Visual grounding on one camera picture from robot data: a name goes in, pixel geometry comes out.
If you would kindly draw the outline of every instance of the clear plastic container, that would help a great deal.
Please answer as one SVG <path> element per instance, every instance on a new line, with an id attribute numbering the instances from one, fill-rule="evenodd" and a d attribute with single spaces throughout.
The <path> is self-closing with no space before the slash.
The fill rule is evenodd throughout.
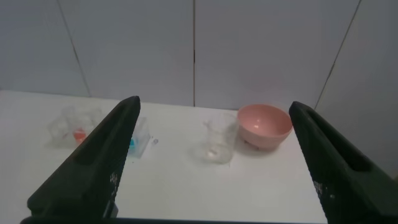
<path id="1" fill-rule="evenodd" d="M 132 133 L 128 155 L 141 158 L 149 140 L 148 120 L 147 118 L 138 118 L 134 132 Z"/>
<path id="2" fill-rule="evenodd" d="M 212 162 L 225 164 L 233 157 L 236 133 L 236 117 L 223 113 L 205 123 L 207 127 L 206 158 Z"/>

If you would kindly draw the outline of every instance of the white tabletop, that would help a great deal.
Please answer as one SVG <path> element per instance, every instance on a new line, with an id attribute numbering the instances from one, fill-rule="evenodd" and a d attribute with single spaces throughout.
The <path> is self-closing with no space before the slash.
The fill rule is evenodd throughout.
<path id="1" fill-rule="evenodd" d="M 72 153 L 53 147 L 47 125 L 66 106 L 110 112 L 118 100 L 0 91 L 0 223 L 30 215 L 27 199 Z M 294 132 L 261 153 L 238 140 L 230 164 L 197 158 L 202 122 L 235 111 L 141 103 L 157 144 L 128 157 L 118 217 L 246 222 L 326 223 Z"/>

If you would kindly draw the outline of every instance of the transparent cup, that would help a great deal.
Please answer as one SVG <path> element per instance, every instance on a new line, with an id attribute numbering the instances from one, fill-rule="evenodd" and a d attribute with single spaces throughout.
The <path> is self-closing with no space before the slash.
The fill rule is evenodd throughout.
<path id="1" fill-rule="evenodd" d="M 205 122 L 207 144 L 205 157 L 209 161 L 225 164 L 233 157 L 238 125 L 236 117 L 223 113 Z"/>

